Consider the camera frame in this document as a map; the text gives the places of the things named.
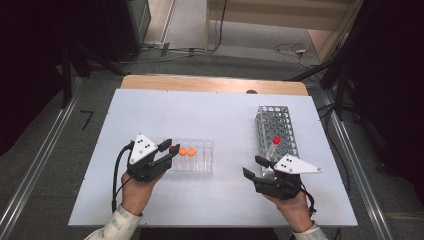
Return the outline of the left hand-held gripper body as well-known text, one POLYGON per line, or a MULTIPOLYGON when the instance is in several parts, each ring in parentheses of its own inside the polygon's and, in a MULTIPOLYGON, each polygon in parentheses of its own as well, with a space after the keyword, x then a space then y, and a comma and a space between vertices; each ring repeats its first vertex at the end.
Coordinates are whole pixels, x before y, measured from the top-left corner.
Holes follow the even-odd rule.
POLYGON ((166 171, 164 157, 154 160, 158 151, 157 144, 139 133, 127 163, 127 173, 138 182, 152 182, 166 171))

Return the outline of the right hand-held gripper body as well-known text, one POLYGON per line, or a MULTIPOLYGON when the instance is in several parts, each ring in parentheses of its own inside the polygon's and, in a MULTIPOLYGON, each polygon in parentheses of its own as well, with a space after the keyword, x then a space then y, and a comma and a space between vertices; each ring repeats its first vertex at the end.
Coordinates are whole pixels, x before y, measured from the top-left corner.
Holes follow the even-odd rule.
POLYGON ((255 190, 281 200, 293 199, 302 190, 301 174, 322 172, 320 167, 290 154, 286 154, 278 162, 273 162, 273 167, 269 168, 271 169, 269 176, 256 177, 255 190))

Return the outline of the clear plastic tube rack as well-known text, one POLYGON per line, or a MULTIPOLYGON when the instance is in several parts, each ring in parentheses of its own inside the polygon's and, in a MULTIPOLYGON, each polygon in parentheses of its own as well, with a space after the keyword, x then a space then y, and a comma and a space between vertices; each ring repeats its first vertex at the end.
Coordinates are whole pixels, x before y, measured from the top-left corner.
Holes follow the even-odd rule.
POLYGON ((180 169, 179 154, 172 159, 172 167, 170 173, 177 174, 212 174, 213 173, 213 154, 214 141, 209 139, 174 139, 172 145, 180 145, 188 151, 190 147, 196 150, 196 160, 193 169, 188 167, 188 154, 186 160, 186 168, 180 169))

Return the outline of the metal test tube rack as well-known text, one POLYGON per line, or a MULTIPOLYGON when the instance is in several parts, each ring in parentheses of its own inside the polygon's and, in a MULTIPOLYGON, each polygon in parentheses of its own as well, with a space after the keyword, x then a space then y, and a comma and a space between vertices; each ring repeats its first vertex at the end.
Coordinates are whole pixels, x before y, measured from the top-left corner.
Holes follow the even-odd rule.
POLYGON ((266 158, 267 149, 274 136, 279 136, 281 143, 271 161, 278 162, 286 154, 299 156, 289 109, 286 106, 259 106, 255 122, 260 156, 266 158))

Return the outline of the person's right hand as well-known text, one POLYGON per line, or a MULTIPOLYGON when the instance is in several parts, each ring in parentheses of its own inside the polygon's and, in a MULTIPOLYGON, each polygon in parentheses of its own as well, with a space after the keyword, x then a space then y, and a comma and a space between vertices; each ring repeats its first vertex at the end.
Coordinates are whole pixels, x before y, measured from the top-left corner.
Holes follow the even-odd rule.
POLYGON ((275 204, 291 229, 296 233, 302 233, 311 229, 314 222, 309 215, 306 195, 302 192, 289 200, 281 200, 268 195, 265 198, 275 204))

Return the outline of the person's left hand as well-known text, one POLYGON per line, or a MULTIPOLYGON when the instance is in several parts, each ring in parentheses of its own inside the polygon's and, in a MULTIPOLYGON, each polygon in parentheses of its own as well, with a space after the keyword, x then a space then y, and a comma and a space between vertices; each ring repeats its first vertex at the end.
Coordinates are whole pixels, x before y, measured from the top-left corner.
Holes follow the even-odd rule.
POLYGON ((155 185, 162 178, 156 177, 151 182, 138 182, 124 173, 121 177, 122 187, 122 207, 129 213, 139 216, 143 213, 152 195, 155 185))

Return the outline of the wooden table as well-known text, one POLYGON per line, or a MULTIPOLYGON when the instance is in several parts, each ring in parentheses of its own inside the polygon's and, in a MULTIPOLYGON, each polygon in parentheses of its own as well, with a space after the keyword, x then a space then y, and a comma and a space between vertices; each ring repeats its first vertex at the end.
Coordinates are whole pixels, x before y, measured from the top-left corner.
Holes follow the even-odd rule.
POLYGON ((123 78, 121 87, 123 89, 308 95, 306 86, 301 82, 172 75, 128 75, 123 78))

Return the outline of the black metal stand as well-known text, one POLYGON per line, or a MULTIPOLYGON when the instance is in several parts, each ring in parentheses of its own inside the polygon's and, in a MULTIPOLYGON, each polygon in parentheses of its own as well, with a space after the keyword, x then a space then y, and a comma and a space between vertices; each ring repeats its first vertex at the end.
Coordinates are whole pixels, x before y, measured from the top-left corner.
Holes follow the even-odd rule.
POLYGON ((347 83, 347 68, 344 64, 344 60, 345 58, 343 56, 337 55, 318 66, 306 70, 304 73, 290 78, 290 81, 300 82, 314 74, 324 71, 324 76, 319 81, 319 85, 322 89, 330 89, 332 86, 336 86, 336 98, 333 104, 333 110, 339 121, 343 120, 343 97, 347 83))
POLYGON ((113 73, 126 76, 126 73, 114 66, 112 63, 96 54, 94 51, 89 49, 80 43, 65 43, 61 46, 61 67, 62 67, 62 90, 63 90, 63 101, 61 108, 67 107, 72 99, 73 90, 71 83, 71 68, 74 68, 78 76, 89 77, 91 74, 91 68, 87 62, 87 59, 93 59, 101 66, 112 71, 113 73))

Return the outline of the black cabinet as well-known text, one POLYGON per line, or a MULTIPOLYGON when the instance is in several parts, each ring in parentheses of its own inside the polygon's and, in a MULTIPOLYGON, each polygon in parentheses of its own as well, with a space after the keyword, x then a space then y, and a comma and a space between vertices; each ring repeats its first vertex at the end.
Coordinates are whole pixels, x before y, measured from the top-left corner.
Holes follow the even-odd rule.
POLYGON ((148 0, 103 0, 112 37, 113 60, 137 55, 145 39, 151 12, 148 0))

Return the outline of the dark curtain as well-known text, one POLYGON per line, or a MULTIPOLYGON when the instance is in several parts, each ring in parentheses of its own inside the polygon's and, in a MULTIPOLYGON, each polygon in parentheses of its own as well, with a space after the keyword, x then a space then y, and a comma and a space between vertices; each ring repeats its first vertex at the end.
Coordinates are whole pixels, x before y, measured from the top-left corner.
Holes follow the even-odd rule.
POLYGON ((61 46, 77 41, 76 0, 0 0, 0 156, 62 90, 61 46))
POLYGON ((380 160, 424 204, 424 0, 364 0, 355 28, 352 97, 380 160))

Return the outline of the wooden furniture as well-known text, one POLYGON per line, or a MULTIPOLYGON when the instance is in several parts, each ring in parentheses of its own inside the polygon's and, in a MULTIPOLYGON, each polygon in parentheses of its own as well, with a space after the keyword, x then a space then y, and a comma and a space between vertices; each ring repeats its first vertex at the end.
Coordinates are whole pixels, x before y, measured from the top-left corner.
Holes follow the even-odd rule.
POLYGON ((349 33, 364 0, 206 0, 204 49, 209 23, 224 13, 230 22, 307 29, 321 61, 335 52, 349 33))

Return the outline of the aluminium floor rail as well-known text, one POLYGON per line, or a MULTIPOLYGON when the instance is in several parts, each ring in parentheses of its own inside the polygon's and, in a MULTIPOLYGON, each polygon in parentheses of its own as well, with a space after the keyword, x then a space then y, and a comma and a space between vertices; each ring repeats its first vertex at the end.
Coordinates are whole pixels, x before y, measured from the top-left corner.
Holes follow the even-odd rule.
POLYGON ((33 157, 31 165, 9 199, 5 210, 2 212, 0 218, 0 240, 6 240, 12 232, 17 219, 24 209, 31 192, 47 164, 50 154, 75 107, 82 87, 83 81, 80 77, 77 77, 71 88, 74 95, 71 97, 69 103, 58 112, 48 134, 43 140, 42 145, 38 149, 37 154, 33 157))
POLYGON ((381 210, 380 204, 378 203, 371 184, 359 161, 344 122, 340 121, 335 113, 331 115, 331 119, 377 239, 394 240, 384 213, 381 210))

